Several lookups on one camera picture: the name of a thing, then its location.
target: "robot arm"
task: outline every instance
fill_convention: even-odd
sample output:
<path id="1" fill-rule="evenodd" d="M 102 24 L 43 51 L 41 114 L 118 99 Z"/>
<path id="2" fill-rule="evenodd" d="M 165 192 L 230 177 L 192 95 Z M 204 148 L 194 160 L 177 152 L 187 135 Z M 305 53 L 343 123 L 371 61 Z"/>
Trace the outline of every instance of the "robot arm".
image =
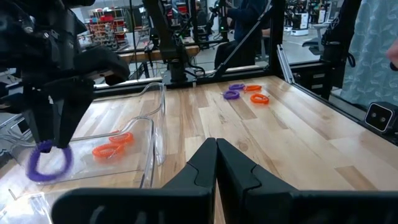
<path id="1" fill-rule="evenodd" d="M 2 88 L 0 109 L 22 113 L 36 143 L 67 147 L 93 101 L 94 79 L 115 85 L 128 78 L 127 63 L 112 51 L 80 49 L 77 35 L 86 28 L 69 8 L 93 3 L 0 2 L 0 67 L 18 68 L 22 80 Z"/>

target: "black camera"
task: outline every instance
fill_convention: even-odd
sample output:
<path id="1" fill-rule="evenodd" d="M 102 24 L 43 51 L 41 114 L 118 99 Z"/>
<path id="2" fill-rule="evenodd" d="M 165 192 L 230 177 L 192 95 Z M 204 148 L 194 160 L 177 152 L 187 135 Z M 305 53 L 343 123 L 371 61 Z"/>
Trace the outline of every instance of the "black camera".
<path id="1" fill-rule="evenodd" d="M 371 103 L 365 116 L 365 123 L 380 133 L 398 131 L 398 106 L 388 102 Z"/>

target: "purple ring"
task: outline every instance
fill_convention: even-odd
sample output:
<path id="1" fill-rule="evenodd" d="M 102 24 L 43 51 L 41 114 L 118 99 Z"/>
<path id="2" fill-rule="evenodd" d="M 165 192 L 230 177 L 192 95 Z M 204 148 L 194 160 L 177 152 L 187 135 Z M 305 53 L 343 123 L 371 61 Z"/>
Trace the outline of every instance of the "purple ring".
<path id="1" fill-rule="evenodd" d="M 229 86 L 229 90 L 243 90 L 244 84 L 233 84 Z"/>
<path id="2" fill-rule="evenodd" d="M 41 143 L 38 143 L 38 145 L 35 147 L 35 149 L 32 151 L 32 154 L 30 155 L 29 162 L 28 162 L 28 167 L 27 167 L 27 172 L 26 176 L 35 182 L 49 182 L 52 180 L 56 180 L 63 175 L 65 175 L 70 168 L 72 167 L 72 150 L 70 149 L 70 146 L 66 147 L 65 149 L 61 149 L 63 152 L 63 155 L 65 156 L 65 164 L 63 166 L 63 169 L 59 172 L 56 172 L 54 174 L 41 174 L 37 171 L 37 164 L 39 163 L 39 158 L 40 158 L 40 153 L 41 152 L 48 152 L 49 149 L 53 146 L 51 140 L 47 140 Z"/>
<path id="3" fill-rule="evenodd" d="M 239 92 L 235 90 L 228 90 L 223 94 L 223 96 L 226 100 L 235 100 L 239 98 Z"/>

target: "wooden table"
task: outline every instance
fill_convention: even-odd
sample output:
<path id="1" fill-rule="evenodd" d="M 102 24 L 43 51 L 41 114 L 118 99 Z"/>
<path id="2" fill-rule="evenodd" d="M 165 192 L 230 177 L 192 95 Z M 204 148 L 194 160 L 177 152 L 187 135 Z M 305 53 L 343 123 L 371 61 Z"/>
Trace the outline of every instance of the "wooden table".
<path id="1" fill-rule="evenodd" d="M 187 37 L 184 38 L 184 43 L 192 43 L 193 39 L 191 37 Z M 137 48 L 144 48 L 145 46 L 143 46 L 142 43 L 139 43 L 139 45 L 137 46 Z M 124 50 L 132 50 L 134 49 L 133 46 L 128 47 Z M 187 50 L 187 54 L 189 57 L 195 57 L 196 55 L 199 54 L 200 48 L 199 46 L 189 46 L 189 47 L 185 47 L 185 49 Z M 134 53 L 127 53 L 127 54 L 119 54 L 119 56 L 121 58 L 123 58 L 127 63 L 133 63 L 135 62 L 135 59 L 137 60 L 137 62 L 147 62 L 149 61 L 149 57 L 147 53 L 144 52 L 137 52 L 136 58 L 134 58 Z M 157 61 L 157 60 L 163 60 L 162 59 L 162 54 L 160 53 L 160 50 L 154 50 L 152 51 L 151 55 L 150 55 L 150 59 L 153 61 Z"/>
<path id="2" fill-rule="evenodd" d="M 270 98 L 269 105 L 251 103 L 250 93 L 242 94 L 238 100 L 224 100 L 220 93 L 234 83 L 262 85 L 262 93 Z M 129 110 L 139 110 L 145 104 L 109 103 L 117 108 L 114 111 L 128 111 L 131 116 L 135 112 Z M 214 137 L 225 138 L 298 189 L 398 190 L 398 147 L 280 78 L 170 90 L 166 104 L 167 155 L 160 172 L 161 185 L 180 171 L 206 138 Z M 109 121 L 113 111 L 100 108 L 95 109 L 96 116 L 87 125 L 114 125 Z M 10 164 L 8 170 L 0 172 L 1 197 L 8 195 L 7 189 L 18 194 L 16 197 L 38 190 L 26 188 L 29 181 L 16 169 Z M 108 182 L 102 180 L 101 186 L 134 186 L 131 174 L 105 178 Z M 78 183 L 63 187 L 78 187 Z M 216 222 L 223 223 L 218 193 L 217 196 Z"/>

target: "orange ring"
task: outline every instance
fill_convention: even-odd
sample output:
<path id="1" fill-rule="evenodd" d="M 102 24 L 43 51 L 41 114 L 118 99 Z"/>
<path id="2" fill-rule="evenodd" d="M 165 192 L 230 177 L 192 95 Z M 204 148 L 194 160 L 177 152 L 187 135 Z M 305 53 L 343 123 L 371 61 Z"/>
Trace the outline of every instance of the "orange ring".
<path id="1" fill-rule="evenodd" d="M 109 140 L 113 143 L 125 144 L 125 143 L 132 142 L 133 137 L 132 137 L 131 133 L 124 133 L 124 134 L 120 134 L 118 136 L 109 137 Z"/>
<path id="2" fill-rule="evenodd" d="M 251 100 L 253 103 L 264 103 L 264 104 L 268 104 L 268 102 L 269 102 L 269 98 L 266 97 L 266 96 L 263 95 L 263 94 L 260 94 L 260 93 L 253 94 L 253 95 L 250 97 L 250 100 Z"/>
<path id="3" fill-rule="evenodd" d="M 102 146 L 98 146 L 95 149 L 93 149 L 93 155 L 95 157 L 99 158 L 108 158 L 112 156 L 113 154 L 119 154 L 124 151 L 124 145 L 123 144 L 115 144 L 115 143 L 110 143 L 110 144 L 103 144 Z"/>
<path id="4" fill-rule="evenodd" d="M 262 87 L 260 85 L 248 85 L 243 88 L 243 91 L 258 91 L 261 90 L 261 88 Z"/>

